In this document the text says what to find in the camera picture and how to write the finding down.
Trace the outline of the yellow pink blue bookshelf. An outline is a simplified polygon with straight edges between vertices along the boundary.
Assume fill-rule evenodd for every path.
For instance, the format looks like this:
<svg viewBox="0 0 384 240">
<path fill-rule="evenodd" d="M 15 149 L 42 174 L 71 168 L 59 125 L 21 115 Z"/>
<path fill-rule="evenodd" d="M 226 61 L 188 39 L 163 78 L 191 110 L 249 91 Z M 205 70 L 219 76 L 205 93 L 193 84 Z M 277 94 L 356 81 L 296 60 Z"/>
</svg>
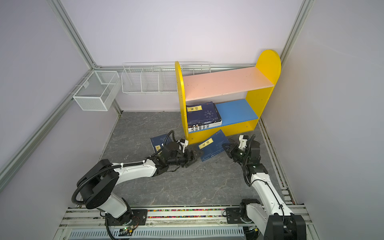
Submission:
<svg viewBox="0 0 384 240">
<path fill-rule="evenodd" d="M 203 142 L 218 131 L 232 136 L 253 131 L 280 78 L 282 63 L 274 50 L 261 53 L 256 66 L 184 77 L 175 62 L 182 125 L 191 144 Z M 242 100 L 217 104 L 222 125 L 195 132 L 188 131 L 187 102 L 246 93 Z"/>
</svg>

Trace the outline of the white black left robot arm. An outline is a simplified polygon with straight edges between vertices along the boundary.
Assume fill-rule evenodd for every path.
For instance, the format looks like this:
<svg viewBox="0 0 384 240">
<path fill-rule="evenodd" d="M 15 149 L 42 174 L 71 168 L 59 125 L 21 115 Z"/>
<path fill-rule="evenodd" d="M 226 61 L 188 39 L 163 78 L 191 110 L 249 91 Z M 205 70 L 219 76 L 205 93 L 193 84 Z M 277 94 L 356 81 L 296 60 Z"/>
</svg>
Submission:
<svg viewBox="0 0 384 240">
<path fill-rule="evenodd" d="M 169 171 L 171 166 L 187 168 L 202 157 L 199 147 L 189 148 L 186 139 L 176 140 L 170 131 L 154 154 L 131 163 L 111 163 L 108 159 L 97 162 L 78 182 L 71 201 L 87 209 L 99 209 L 115 219 L 130 218 L 131 207 L 113 193 L 116 185 L 139 178 L 151 178 Z"/>
</svg>

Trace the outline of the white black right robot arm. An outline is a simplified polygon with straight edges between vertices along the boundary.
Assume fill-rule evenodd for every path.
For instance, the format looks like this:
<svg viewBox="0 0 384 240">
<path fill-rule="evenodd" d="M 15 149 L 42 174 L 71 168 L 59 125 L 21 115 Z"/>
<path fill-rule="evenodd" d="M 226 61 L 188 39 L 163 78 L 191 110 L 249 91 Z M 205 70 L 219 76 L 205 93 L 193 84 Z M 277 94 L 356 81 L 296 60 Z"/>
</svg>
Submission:
<svg viewBox="0 0 384 240">
<path fill-rule="evenodd" d="M 260 199 L 244 199 L 240 203 L 242 221 L 254 223 L 264 240 L 305 240 L 306 222 L 286 205 L 272 184 L 270 175 L 261 163 L 260 143 L 241 135 L 238 143 L 224 143 L 228 157 L 238 163 L 245 183 L 253 187 Z"/>
</svg>

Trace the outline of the white mesh box basket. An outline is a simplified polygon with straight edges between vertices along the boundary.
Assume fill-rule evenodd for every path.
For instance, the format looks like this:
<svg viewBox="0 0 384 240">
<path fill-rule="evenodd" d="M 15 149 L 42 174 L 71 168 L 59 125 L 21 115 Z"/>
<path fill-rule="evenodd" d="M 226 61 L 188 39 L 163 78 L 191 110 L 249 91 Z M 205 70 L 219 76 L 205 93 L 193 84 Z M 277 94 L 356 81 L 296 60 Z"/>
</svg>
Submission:
<svg viewBox="0 0 384 240">
<path fill-rule="evenodd" d="M 107 112 L 121 87 L 117 71 L 92 71 L 73 99 L 83 111 Z"/>
</svg>

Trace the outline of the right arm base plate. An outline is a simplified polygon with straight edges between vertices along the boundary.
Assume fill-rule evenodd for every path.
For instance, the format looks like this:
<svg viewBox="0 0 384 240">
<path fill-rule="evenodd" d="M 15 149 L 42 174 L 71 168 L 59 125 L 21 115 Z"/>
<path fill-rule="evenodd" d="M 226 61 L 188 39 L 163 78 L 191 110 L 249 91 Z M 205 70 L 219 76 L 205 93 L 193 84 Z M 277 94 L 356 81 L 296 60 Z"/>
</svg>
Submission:
<svg viewBox="0 0 384 240">
<path fill-rule="evenodd" d="M 223 211 L 223 217 L 226 218 L 228 224 L 247 224 L 249 219 L 246 212 L 240 207 L 230 207 Z"/>
</svg>

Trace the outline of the white booklet black text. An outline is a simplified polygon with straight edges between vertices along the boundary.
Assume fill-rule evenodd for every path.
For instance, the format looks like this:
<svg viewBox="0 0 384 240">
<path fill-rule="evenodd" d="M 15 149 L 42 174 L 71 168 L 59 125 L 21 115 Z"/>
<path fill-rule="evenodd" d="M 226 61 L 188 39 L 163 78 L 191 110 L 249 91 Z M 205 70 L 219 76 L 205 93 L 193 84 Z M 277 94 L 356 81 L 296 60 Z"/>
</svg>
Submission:
<svg viewBox="0 0 384 240">
<path fill-rule="evenodd" d="M 194 127 L 188 128 L 188 132 L 193 133 L 193 132 L 197 132 L 197 131 L 203 131 L 206 129 L 220 127 L 221 125 L 222 125 L 222 123 L 218 122 L 218 123 L 206 124 L 206 125 L 201 125 L 201 126 L 194 126 Z"/>
</svg>

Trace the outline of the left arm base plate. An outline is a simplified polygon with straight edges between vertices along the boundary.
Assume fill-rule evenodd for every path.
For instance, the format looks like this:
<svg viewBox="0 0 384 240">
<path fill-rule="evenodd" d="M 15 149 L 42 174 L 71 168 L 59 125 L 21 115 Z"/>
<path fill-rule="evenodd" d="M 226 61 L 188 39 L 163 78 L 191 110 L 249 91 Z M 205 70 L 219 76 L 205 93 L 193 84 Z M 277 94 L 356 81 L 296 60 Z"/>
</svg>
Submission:
<svg viewBox="0 0 384 240">
<path fill-rule="evenodd" d="M 147 221 L 148 209 L 128 210 L 119 218 L 114 218 L 109 213 L 106 214 L 109 226 L 144 226 Z"/>
</svg>

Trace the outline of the blue book front stack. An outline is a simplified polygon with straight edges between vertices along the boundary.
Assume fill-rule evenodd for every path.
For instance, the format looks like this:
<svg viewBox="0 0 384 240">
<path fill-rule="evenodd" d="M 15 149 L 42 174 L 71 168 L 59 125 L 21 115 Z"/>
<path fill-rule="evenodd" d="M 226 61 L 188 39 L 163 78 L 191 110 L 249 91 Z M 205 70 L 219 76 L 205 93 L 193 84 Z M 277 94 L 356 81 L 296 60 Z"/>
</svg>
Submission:
<svg viewBox="0 0 384 240">
<path fill-rule="evenodd" d="M 191 127 L 194 127 L 194 126 L 201 126 L 201 125 L 206 125 L 206 124 L 218 123 L 218 122 L 223 123 L 223 120 L 219 119 L 219 120 L 216 120 L 216 121 L 208 121 L 208 122 L 196 123 L 196 124 L 193 124 L 193 125 L 188 125 L 188 128 L 191 128 Z"/>
</svg>

